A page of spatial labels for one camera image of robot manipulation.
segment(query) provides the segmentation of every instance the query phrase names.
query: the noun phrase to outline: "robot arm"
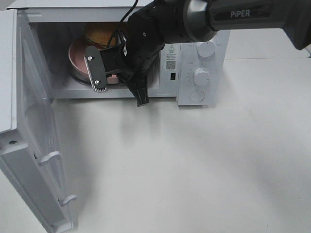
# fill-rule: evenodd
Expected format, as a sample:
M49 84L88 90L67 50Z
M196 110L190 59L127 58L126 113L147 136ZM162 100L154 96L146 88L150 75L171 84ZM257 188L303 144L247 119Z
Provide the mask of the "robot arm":
M104 89L106 76L117 73L138 106L147 104L147 70L165 43L204 42L219 30L254 28L282 28L301 50L311 43L311 0L155 0L129 17L128 39L117 37L119 45L100 54L87 48L91 83ZM94 65L88 57L103 62Z

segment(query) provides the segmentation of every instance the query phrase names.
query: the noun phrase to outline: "black cable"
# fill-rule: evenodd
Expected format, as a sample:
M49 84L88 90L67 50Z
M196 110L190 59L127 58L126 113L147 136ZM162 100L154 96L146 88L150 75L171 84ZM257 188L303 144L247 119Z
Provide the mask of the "black cable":
M115 33L117 32L117 30L119 29L120 25L124 22L124 20L128 17L128 15L135 9L135 7L137 6L138 0L135 0L134 5L131 7L131 9L123 16L123 18L120 20L120 22L118 23L116 29L114 30L114 32L111 34L110 39L108 40L107 43L107 48L110 46L110 43L115 35Z

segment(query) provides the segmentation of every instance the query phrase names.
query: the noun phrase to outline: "white table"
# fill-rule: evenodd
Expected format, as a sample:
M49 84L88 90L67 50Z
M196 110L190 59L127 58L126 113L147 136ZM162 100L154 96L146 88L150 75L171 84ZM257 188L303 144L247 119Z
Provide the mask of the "white table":
M54 102L69 193L79 196L71 232L310 231L311 59L288 41L250 51L235 35L215 108ZM45 232L1 172L0 186L0 232Z

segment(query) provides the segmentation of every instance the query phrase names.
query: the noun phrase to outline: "microwave door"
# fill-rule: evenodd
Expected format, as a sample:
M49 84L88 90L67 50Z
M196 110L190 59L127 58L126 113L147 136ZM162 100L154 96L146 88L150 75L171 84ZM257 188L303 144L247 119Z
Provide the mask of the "microwave door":
M44 59L23 11L0 12L0 169L49 233L72 228Z

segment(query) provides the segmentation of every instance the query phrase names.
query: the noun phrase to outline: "white microwave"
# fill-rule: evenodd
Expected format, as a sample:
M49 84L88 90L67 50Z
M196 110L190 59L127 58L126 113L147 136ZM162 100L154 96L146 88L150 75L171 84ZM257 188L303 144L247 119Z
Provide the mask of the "white microwave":
M69 202L76 199L66 189L52 100L132 97L121 85L97 93L78 82L68 49L86 23L117 22L130 4L17 0L0 12L0 168L49 233L72 228ZM213 105L228 38L221 31L205 43L165 45L149 71L149 96Z

